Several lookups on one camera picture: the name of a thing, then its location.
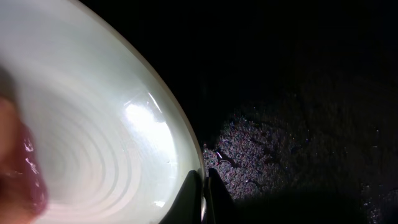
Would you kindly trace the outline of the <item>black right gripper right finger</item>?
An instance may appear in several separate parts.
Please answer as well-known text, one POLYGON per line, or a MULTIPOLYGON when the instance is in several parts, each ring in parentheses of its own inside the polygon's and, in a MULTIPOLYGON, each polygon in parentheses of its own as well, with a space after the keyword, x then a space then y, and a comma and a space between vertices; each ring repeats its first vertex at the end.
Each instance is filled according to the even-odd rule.
POLYGON ((239 213, 217 170, 210 168, 208 174, 204 188, 207 223, 239 223, 239 213))

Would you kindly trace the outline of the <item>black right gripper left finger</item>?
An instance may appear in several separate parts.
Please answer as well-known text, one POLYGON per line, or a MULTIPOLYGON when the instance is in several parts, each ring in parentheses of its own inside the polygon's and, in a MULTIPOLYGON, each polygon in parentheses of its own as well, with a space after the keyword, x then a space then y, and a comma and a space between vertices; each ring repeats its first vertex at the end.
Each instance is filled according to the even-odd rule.
POLYGON ((160 224, 201 224, 202 190, 200 175, 191 170, 160 224))

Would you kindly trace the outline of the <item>pale green plate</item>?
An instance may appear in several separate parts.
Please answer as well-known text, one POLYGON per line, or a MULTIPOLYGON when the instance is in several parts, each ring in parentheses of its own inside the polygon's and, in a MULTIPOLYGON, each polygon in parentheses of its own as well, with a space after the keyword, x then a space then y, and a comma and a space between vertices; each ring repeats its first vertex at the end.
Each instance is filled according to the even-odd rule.
POLYGON ((191 170, 195 133, 164 81, 78 1, 1 2, 14 80, 48 202, 39 223, 160 223, 191 170))

